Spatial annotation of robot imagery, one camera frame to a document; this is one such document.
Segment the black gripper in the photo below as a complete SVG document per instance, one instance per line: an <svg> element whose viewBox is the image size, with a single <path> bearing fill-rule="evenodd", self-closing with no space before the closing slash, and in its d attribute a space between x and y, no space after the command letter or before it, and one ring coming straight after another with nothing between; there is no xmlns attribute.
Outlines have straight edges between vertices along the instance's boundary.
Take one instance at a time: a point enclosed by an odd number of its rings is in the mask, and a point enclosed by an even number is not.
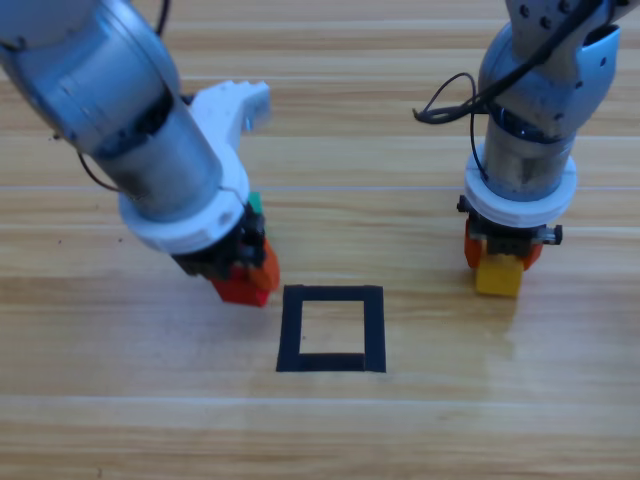
<svg viewBox="0 0 640 480"><path fill-rule="evenodd" d="M523 270L529 270L539 259L543 245L560 245L563 227L546 224L534 227L510 227L482 216L464 196L459 197L457 210L467 214L464 255L471 269L477 269L482 255L504 254L522 257Z"/></svg>
<svg viewBox="0 0 640 480"><path fill-rule="evenodd" d="M265 218L248 203L239 222L218 242L172 259L189 276L230 279L234 266L249 270L250 282L259 289L273 291L280 283L278 257L266 239Z"/></svg>

